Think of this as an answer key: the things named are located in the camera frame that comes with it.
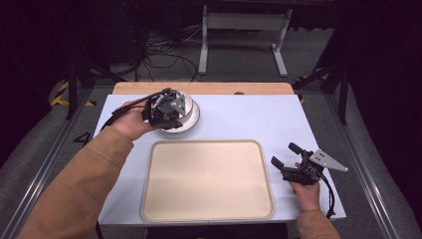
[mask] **tray rim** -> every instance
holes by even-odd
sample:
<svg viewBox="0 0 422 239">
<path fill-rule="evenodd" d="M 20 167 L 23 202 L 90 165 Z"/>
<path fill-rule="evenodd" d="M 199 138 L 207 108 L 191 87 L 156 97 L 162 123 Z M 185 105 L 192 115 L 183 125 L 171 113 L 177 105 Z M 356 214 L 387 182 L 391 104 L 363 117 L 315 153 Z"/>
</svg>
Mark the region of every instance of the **tray rim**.
<svg viewBox="0 0 422 239">
<path fill-rule="evenodd" d="M 270 200 L 270 205 L 271 205 L 271 209 L 270 212 L 265 215 L 265 216 L 261 216 L 261 217 L 231 217 L 231 218 L 219 218 L 219 219 L 179 219 L 179 220 L 154 220 L 154 219 L 149 219 L 144 215 L 143 212 L 143 205 L 144 205 L 144 201 L 145 201 L 145 197 L 147 195 L 146 193 L 146 189 L 147 189 L 147 184 L 148 184 L 148 179 L 149 179 L 149 173 L 150 173 L 150 168 L 151 168 L 151 159 L 152 159 L 152 154 L 154 149 L 161 145 L 161 144 L 172 144 L 172 143 L 221 143 L 221 142 L 248 142 L 248 143 L 253 143 L 255 144 L 258 149 L 259 149 L 259 154 L 261 157 L 261 162 L 262 162 L 262 169 L 264 170 L 264 175 L 265 175 L 265 181 L 267 184 L 267 193 L 268 193 L 268 198 Z M 268 174 L 268 170 L 267 170 L 267 163 L 264 159 L 263 156 L 263 150 L 261 147 L 261 144 L 254 139 L 164 139 L 164 140 L 158 140 L 156 141 L 150 150 L 150 154 L 149 154 L 149 160 L 148 160 L 148 166 L 147 166 L 147 172 L 146 172 L 146 178 L 145 181 L 143 183 L 143 193 L 142 193 L 142 198 L 140 201 L 140 215 L 141 217 L 150 223 L 157 223 L 157 224 L 165 224 L 165 223 L 169 223 L 169 222 L 200 222 L 200 221 L 208 221 L 208 222 L 219 222 L 219 221 L 233 221 L 233 220 L 252 220 L 252 219 L 266 219 L 266 218 L 270 218 L 274 213 L 275 213 L 276 207 L 275 207 L 275 203 L 274 203 L 274 197 L 273 197 L 273 191 L 271 188 L 271 183 L 270 183 L 270 177 Z"/>
</svg>

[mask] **black cable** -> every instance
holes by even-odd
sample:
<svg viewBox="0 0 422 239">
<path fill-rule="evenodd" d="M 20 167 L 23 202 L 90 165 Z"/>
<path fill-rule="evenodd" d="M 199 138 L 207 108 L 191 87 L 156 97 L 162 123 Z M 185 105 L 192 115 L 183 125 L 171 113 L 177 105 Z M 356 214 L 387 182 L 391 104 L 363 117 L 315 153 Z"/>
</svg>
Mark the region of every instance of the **black cable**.
<svg viewBox="0 0 422 239">
<path fill-rule="evenodd" d="M 164 94 L 164 92 L 154 93 L 154 94 L 149 95 L 147 97 L 138 99 L 138 100 L 130 103 L 127 106 L 124 106 L 122 108 L 119 108 L 119 109 L 115 110 L 114 112 L 111 113 L 111 117 L 105 122 L 105 124 L 103 125 L 103 127 L 102 127 L 101 130 L 103 130 L 106 126 L 109 126 L 112 123 L 114 123 L 116 120 L 118 120 L 120 117 L 122 117 L 125 113 L 127 113 L 128 111 L 130 111 L 130 109 L 136 108 L 135 105 L 137 105 L 137 104 L 139 104 L 141 102 L 147 101 L 147 100 L 149 100 L 149 99 L 151 99 L 153 97 L 160 96 L 162 94 Z"/>
<path fill-rule="evenodd" d="M 178 44 L 175 44 L 172 40 L 166 40 L 163 38 L 162 40 L 157 40 L 157 36 L 151 36 L 146 40 L 146 45 L 144 46 L 144 49 L 146 49 L 147 52 L 150 53 L 171 53 L 174 50 L 176 50 L 179 46 Z"/>
<path fill-rule="evenodd" d="M 80 60 L 82 63 L 84 63 L 86 66 L 92 68 L 92 69 L 96 69 L 97 71 L 101 72 L 103 75 L 107 76 L 108 78 L 114 80 L 115 82 L 127 82 L 127 80 L 107 71 L 102 69 L 100 66 L 98 66 L 97 64 L 88 61 L 87 59 L 84 59 L 82 57 L 80 57 Z"/>
<path fill-rule="evenodd" d="M 145 62 L 143 62 L 143 63 L 144 63 L 144 64 L 146 64 L 146 65 L 148 65 L 148 66 L 149 66 L 149 67 L 151 67 L 151 68 L 156 68 L 156 69 L 166 69 L 166 68 L 170 68 L 170 67 L 174 66 L 174 64 L 176 64 L 177 60 L 179 60 L 179 59 L 178 59 L 178 58 L 176 58 L 176 60 L 174 60 L 174 62 L 173 62 L 173 63 L 171 63 L 170 65 L 165 66 L 165 67 L 157 67 L 157 66 L 153 66 L 153 65 L 151 65 L 151 64 L 145 63 Z"/>
<path fill-rule="evenodd" d="M 334 192 L 332 191 L 331 185 L 329 185 L 328 179 L 326 179 L 326 177 L 322 173 L 316 172 L 316 175 L 320 177 L 322 181 L 325 182 L 326 186 L 328 187 L 329 209 L 328 209 L 328 212 L 326 213 L 326 218 L 329 219 L 334 214 L 334 204 L 335 204 Z"/>
<path fill-rule="evenodd" d="M 182 63 L 185 66 L 186 70 L 189 72 L 189 74 L 192 74 L 189 70 L 189 68 L 187 67 L 186 63 L 184 62 L 184 59 L 182 59 Z"/>
<path fill-rule="evenodd" d="M 105 238 L 103 236 L 102 229 L 100 228 L 100 224 L 99 224 L 98 221 L 97 221 L 97 224 L 96 224 L 96 231 L 97 231 L 97 236 L 99 237 L 99 239 L 104 239 Z"/>
<path fill-rule="evenodd" d="M 149 78 L 154 82 L 154 78 L 151 75 L 151 70 L 149 70 L 149 68 L 147 67 L 147 65 L 145 64 L 145 62 L 143 62 L 143 65 L 146 67 L 146 69 L 148 70 L 148 76 Z"/>
<path fill-rule="evenodd" d="M 127 75 L 127 74 L 131 73 L 131 72 L 134 72 L 134 70 L 136 68 L 138 68 L 140 66 L 140 64 L 141 64 L 141 60 L 136 61 L 133 66 L 131 66 L 131 67 L 127 68 L 127 69 L 121 70 L 119 72 L 111 72 L 111 73 L 114 74 L 114 75 L 116 75 L 116 76 L 124 76 L 124 75 Z M 108 76 L 106 76 L 104 74 L 101 74 L 101 73 L 93 73 L 93 72 L 91 72 L 91 74 L 95 78 L 97 78 L 97 79 L 105 79 L 105 78 L 108 78 Z"/>
<path fill-rule="evenodd" d="M 136 82 L 139 82 L 139 75 L 137 74 L 137 68 L 135 68 L 133 72 L 134 72 L 134 80 Z"/>
<path fill-rule="evenodd" d="M 187 59 L 187 58 L 184 58 L 184 57 L 181 57 L 181 56 L 177 56 L 177 55 L 173 55 L 173 54 L 162 54 L 162 53 L 154 53 L 154 54 L 152 54 L 151 56 L 155 56 L 155 55 L 157 55 L 157 56 L 168 56 L 168 57 L 175 57 L 176 58 L 176 61 L 178 60 L 178 59 L 183 59 L 183 60 L 185 60 L 185 61 L 187 61 L 187 62 L 189 62 L 194 68 L 195 68 L 195 73 L 192 75 L 192 78 L 191 78 L 191 82 L 193 82 L 194 80 L 195 80 L 195 77 L 198 75 L 198 68 L 196 67 L 196 65 L 192 62 L 192 61 L 190 61 L 189 59 Z"/>
</svg>

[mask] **white table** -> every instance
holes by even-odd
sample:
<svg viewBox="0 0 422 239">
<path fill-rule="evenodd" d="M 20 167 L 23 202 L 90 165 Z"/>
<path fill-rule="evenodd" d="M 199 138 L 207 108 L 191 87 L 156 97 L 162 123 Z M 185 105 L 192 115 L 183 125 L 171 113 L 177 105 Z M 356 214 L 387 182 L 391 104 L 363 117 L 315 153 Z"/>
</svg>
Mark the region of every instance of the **white table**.
<svg viewBox="0 0 422 239">
<path fill-rule="evenodd" d="M 124 102 L 141 98 L 141 95 L 110 95 L 95 134 L 110 117 L 113 110 Z M 134 142 L 134 149 L 127 158 L 120 177 L 105 201 L 100 224 L 164 226 L 203 225 L 228 223 L 285 222 L 295 220 L 300 214 L 299 205 L 290 185 L 282 180 L 280 172 L 271 165 L 276 156 L 288 167 L 294 167 L 302 159 L 288 149 L 294 142 L 306 150 L 317 150 L 317 142 L 295 95 L 191 95 L 201 110 L 198 124 L 187 132 L 169 134 L 160 130 L 150 132 Z M 151 146 L 167 139 L 254 139 L 261 144 L 266 161 L 275 212 L 268 219 L 230 221 L 192 221 L 151 223 L 140 214 L 143 186 L 147 172 Z M 328 170 L 325 176 L 335 196 L 335 218 L 344 218 L 345 212 Z M 321 210 L 328 210 L 328 190 L 321 183 Z"/>
</svg>

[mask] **hand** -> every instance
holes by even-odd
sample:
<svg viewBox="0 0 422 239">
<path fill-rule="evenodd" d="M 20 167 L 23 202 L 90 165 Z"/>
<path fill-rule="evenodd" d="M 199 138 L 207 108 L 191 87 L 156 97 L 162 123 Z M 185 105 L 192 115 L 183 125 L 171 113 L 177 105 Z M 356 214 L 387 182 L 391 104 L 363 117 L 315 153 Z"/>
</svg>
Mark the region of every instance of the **hand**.
<svg viewBox="0 0 422 239">
<path fill-rule="evenodd" d="M 127 106 L 130 103 L 131 102 L 126 102 L 121 107 Z M 133 106 L 133 108 L 126 112 L 121 118 L 112 123 L 111 127 L 124 133 L 132 141 L 137 140 L 149 131 L 155 130 L 156 127 L 151 126 L 142 118 L 144 107 L 145 102 Z"/>
<path fill-rule="evenodd" d="M 296 167 L 301 167 L 301 164 L 296 162 Z M 309 210 L 320 210 L 319 207 L 319 182 L 314 185 L 303 186 L 300 183 L 289 182 L 292 188 L 296 192 L 299 205 L 301 206 L 302 212 Z"/>
</svg>

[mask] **tan sleeve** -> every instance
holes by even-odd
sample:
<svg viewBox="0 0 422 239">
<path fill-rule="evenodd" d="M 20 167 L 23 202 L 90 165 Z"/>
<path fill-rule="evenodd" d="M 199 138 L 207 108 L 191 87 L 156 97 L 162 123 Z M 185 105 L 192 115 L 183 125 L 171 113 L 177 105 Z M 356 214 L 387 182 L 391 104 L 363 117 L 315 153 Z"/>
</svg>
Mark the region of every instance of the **tan sleeve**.
<svg viewBox="0 0 422 239">
<path fill-rule="evenodd" d="M 46 188 L 19 238 L 91 238 L 132 148 L 124 134 L 102 130 Z"/>
<path fill-rule="evenodd" d="M 338 239 L 340 236 L 331 222 L 320 210 L 302 213 L 298 219 L 298 230 L 301 239 Z"/>
</svg>

